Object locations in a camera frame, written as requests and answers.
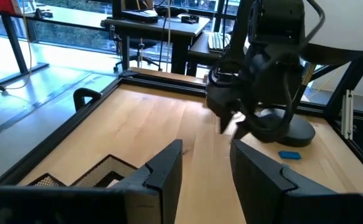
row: monitor stand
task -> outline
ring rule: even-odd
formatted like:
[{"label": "monitor stand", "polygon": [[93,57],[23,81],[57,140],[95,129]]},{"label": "monitor stand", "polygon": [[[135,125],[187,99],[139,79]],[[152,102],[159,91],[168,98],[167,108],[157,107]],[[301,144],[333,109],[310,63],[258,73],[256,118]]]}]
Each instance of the monitor stand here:
[{"label": "monitor stand", "polygon": [[[258,115],[263,116],[269,113],[275,113],[281,119],[285,113],[285,110],[266,109]],[[316,131],[307,120],[298,115],[293,115],[288,133],[283,139],[277,142],[290,147],[305,147],[311,143],[315,134]]]}]

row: red object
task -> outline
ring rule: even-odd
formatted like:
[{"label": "red object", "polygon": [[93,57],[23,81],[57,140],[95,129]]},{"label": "red object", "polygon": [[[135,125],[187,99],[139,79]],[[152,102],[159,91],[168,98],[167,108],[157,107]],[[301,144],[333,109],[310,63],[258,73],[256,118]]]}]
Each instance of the red object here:
[{"label": "red object", "polygon": [[0,11],[15,14],[14,6],[12,5],[11,0],[0,0]]}]

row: keyboard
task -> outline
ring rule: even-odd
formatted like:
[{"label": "keyboard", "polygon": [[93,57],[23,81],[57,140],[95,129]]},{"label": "keyboard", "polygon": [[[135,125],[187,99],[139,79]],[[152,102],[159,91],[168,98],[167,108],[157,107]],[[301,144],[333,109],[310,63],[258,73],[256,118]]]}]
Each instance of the keyboard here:
[{"label": "keyboard", "polygon": [[[230,43],[231,35],[225,34],[224,45],[228,46]],[[221,53],[223,51],[223,33],[212,32],[209,34],[209,51]]]}]

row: blue sponge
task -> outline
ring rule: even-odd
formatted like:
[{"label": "blue sponge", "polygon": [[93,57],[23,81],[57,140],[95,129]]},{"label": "blue sponge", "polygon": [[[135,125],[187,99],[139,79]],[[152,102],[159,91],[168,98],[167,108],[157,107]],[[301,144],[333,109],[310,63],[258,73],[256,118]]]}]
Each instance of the blue sponge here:
[{"label": "blue sponge", "polygon": [[280,151],[279,155],[282,159],[301,159],[301,156],[298,152]]}]

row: table leg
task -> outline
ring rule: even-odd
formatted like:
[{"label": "table leg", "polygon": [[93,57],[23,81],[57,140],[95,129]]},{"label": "table leg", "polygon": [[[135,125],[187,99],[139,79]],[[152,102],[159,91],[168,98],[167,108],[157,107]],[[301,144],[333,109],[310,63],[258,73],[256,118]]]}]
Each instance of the table leg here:
[{"label": "table leg", "polygon": [[130,68],[130,37],[127,35],[120,35],[121,38],[121,67],[123,71]]},{"label": "table leg", "polygon": [[188,62],[187,67],[187,75],[196,77],[196,70],[197,70],[198,64],[195,62]]},{"label": "table leg", "polygon": [[[10,75],[6,78],[0,79],[0,86],[5,85],[7,83],[13,82],[14,80],[17,80],[18,78],[23,77],[24,75],[28,75],[29,71],[27,69],[24,56],[22,54],[21,46],[19,45],[17,34],[15,31],[14,23],[12,23],[11,17],[2,15],[1,16],[2,23],[4,25],[4,28],[7,32],[9,42],[12,47],[12,51],[14,52],[15,59],[17,60],[17,64],[19,67],[19,73]],[[48,63],[38,63],[35,67],[32,67],[32,72],[37,71],[41,68],[47,67]]]},{"label": "table leg", "polygon": [[184,75],[186,73],[188,45],[184,42],[173,43],[171,52],[171,72]]}]

